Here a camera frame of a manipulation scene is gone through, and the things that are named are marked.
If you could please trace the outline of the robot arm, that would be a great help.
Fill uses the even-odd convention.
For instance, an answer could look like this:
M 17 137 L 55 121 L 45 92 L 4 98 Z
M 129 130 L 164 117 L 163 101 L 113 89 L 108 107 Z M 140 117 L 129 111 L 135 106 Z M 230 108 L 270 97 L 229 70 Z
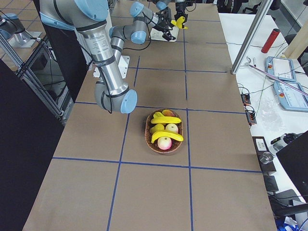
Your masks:
M 150 2 L 154 3 L 159 10 L 164 10 L 168 4 L 171 2 L 170 0 L 150 0 Z M 175 20 L 177 21 L 180 17 L 184 17 L 184 22 L 187 21 L 188 15 L 185 12 L 186 9 L 186 1 L 185 0 L 175 0 L 176 14 L 174 15 Z
M 82 34 L 91 58 L 100 72 L 95 86 L 96 103 L 110 113 L 131 113 L 137 105 L 137 93 L 123 80 L 119 61 L 125 40 L 143 44 L 150 27 L 161 31 L 165 40 L 173 40 L 171 10 L 158 2 L 153 12 L 140 2 L 130 8 L 133 23 L 105 30 L 109 6 L 106 0 L 41 0 L 42 23 Z

